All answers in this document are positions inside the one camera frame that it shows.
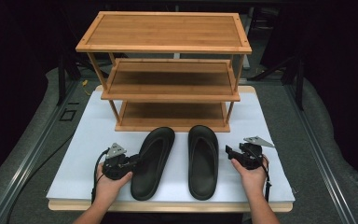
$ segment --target gray carpet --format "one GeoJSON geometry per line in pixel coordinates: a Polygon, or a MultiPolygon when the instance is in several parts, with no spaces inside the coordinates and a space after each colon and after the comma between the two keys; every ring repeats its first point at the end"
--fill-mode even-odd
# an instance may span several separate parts
{"type": "MultiPolygon", "coordinates": [[[[262,48],[262,44],[260,49],[257,49],[257,44],[255,44],[254,50],[259,51],[262,48]]],[[[250,57],[250,61],[253,61],[252,68],[250,71],[244,71],[243,77],[251,77],[256,69],[257,71],[263,69],[256,63],[259,57],[256,55],[254,58],[250,57]]],[[[358,174],[340,156],[339,148],[334,141],[330,118],[323,102],[314,88],[306,82],[304,86],[305,110],[304,112],[298,111],[293,103],[291,88],[282,86],[276,80],[276,76],[279,74],[261,82],[246,84],[253,85],[256,89],[271,138],[282,161],[283,170],[289,183],[296,190],[293,210],[289,213],[278,214],[278,218],[281,223],[358,223],[358,174]],[[332,190],[323,175],[324,168],[318,162],[318,156],[315,156],[315,142],[312,142],[310,132],[305,127],[304,116],[317,140],[317,147],[322,149],[328,161],[328,169],[334,174],[334,181],[339,186],[340,193],[346,199],[351,217],[345,217],[339,212],[339,204],[331,196],[332,190]]],[[[0,214],[0,223],[5,222],[7,207],[19,191],[19,189],[9,190],[7,187],[21,186],[24,179],[29,176],[27,172],[16,174],[19,167],[35,169],[70,137],[76,130],[89,99],[85,90],[92,91],[100,84],[91,71],[82,69],[82,79],[77,82],[67,82],[68,89],[72,91],[61,106],[56,106],[57,70],[48,73],[47,77],[49,87],[43,103],[18,145],[0,168],[0,212],[4,213],[0,214]],[[89,81],[85,88],[81,83],[84,79],[89,81]],[[27,158],[34,158],[34,163],[26,163],[27,158]],[[12,178],[16,176],[23,176],[23,179],[19,181],[12,178]]],[[[15,203],[10,223],[71,223],[81,214],[80,212],[50,211],[48,199],[46,199],[48,187],[54,179],[69,142],[63,144],[62,149],[35,173],[23,189],[15,203]]]]}

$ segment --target wooden edge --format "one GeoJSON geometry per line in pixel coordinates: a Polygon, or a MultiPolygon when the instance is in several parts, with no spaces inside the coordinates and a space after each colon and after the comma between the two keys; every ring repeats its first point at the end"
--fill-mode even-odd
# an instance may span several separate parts
{"type": "Polygon", "coordinates": [[[81,52],[82,50],[84,51],[85,49],[89,48],[87,43],[89,42],[91,35],[94,33],[95,29],[97,28],[98,24],[101,22],[102,19],[103,14],[98,13],[97,17],[94,19],[89,29],[86,31],[86,33],[83,35],[83,37],[77,44],[76,51],[81,52]]]}
{"type": "Polygon", "coordinates": [[[101,15],[122,15],[122,16],[231,16],[239,15],[230,12],[151,12],[151,11],[100,11],[101,15]]]}
{"type": "MultiPolygon", "coordinates": [[[[176,133],[188,133],[190,129],[194,125],[191,126],[170,126],[176,133]]],[[[155,129],[157,129],[160,126],[121,126],[116,125],[115,131],[116,132],[151,132],[155,129]]],[[[213,130],[215,133],[229,133],[230,127],[229,124],[225,125],[224,127],[216,127],[216,126],[209,126],[211,130],[213,130]]]]}
{"type": "Polygon", "coordinates": [[[116,63],[230,63],[230,59],[118,58],[116,63]]]}
{"type": "MultiPolygon", "coordinates": [[[[96,91],[103,91],[103,86],[102,85],[99,85],[95,88],[96,91]]],[[[238,91],[239,92],[249,92],[249,93],[254,93],[256,94],[255,92],[255,88],[252,87],[252,86],[238,86],[238,91]]]]}
{"type": "Polygon", "coordinates": [[[243,29],[243,24],[241,22],[240,16],[239,15],[234,16],[233,20],[235,26],[237,27],[238,36],[240,38],[242,46],[246,48],[247,51],[250,50],[252,52],[248,37],[246,36],[245,30],[243,29]]]}
{"type": "MultiPolygon", "coordinates": [[[[270,203],[274,212],[290,212],[293,203],[270,203]]],[[[49,200],[48,208],[53,211],[85,211],[90,201],[49,200]]],[[[250,212],[248,203],[157,203],[157,202],[115,202],[110,212],[175,212],[175,213],[243,213],[250,212]]]]}
{"type": "Polygon", "coordinates": [[[250,46],[222,46],[222,47],[205,47],[205,46],[125,46],[125,45],[86,45],[81,44],[76,47],[77,52],[147,52],[147,53],[211,53],[211,54],[251,54],[250,46]]]}
{"type": "Polygon", "coordinates": [[[133,100],[133,94],[116,94],[115,98],[112,98],[110,94],[103,92],[101,95],[101,100],[118,100],[118,101],[131,101],[132,103],[176,103],[176,104],[202,104],[202,103],[219,103],[219,102],[240,102],[241,98],[239,95],[234,95],[230,98],[225,98],[225,96],[215,95],[204,96],[202,99],[194,99],[192,96],[183,96],[183,95],[170,95],[170,97],[161,98],[160,94],[144,94],[140,95],[136,100],[133,100]]]}

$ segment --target hand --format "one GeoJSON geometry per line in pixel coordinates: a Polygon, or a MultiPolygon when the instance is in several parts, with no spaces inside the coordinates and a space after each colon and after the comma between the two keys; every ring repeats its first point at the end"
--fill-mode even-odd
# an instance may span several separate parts
{"type": "Polygon", "coordinates": [[[98,165],[96,177],[97,179],[100,179],[97,183],[97,191],[94,203],[97,203],[99,206],[102,206],[107,210],[115,201],[118,193],[120,192],[120,189],[131,180],[132,172],[128,172],[119,180],[112,180],[103,174],[103,164],[100,163],[98,165]]]}
{"type": "MultiPolygon", "coordinates": [[[[246,196],[263,195],[263,188],[266,182],[266,172],[263,167],[258,167],[254,170],[247,170],[237,160],[231,160],[234,168],[240,173],[242,186],[245,189],[246,196]]],[[[268,161],[263,158],[263,164],[268,169],[268,161]]]]}

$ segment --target wrist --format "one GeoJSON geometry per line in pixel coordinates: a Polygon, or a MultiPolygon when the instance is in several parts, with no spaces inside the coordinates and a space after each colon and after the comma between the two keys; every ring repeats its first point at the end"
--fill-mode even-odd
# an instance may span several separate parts
{"type": "Polygon", "coordinates": [[[114,200],[111,201],[111,200],[96,198],[92,205],[95,204],[96,207],[98,207],[101,210],[104,210],[106,212],[109,209],[109,207],[112,205],[113,202],[114,202],[114,200]]]}
{"type": "Polygon", "coordinates": [[[95,216],[104,216],[108,209],[109,207],[101,203],[93,203],[89,208],[89,210],[92,211],[92,214],[95,216]]]}
{"type": "Polygon", "coordinates": [[[262,190],[254,190],[254,191],[245,191],[246,197],[248,198],[249,203],[259,200],[265,200],[264,194],[262,190]]]}

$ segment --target wooden shoe rack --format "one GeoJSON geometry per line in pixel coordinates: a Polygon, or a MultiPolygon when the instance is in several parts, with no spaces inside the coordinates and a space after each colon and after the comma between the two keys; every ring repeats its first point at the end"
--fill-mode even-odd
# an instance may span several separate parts
{"type": "Polygon", "coordinates": [[[87,52],[117,120],[116,131],[202,124],[229,132],[241,62],[252,52],[237,13],[107,12],[98,14],[76,47],[87,52]],[[226,54],[227,59],[115,58],[114,52],[226,54]],[[94,53],[112,61],[103,77],[94,53]],[[233,55],[241,56],[238,74],[233,55]],[[117,111],[116,101],[121,101],[117,111]]]}

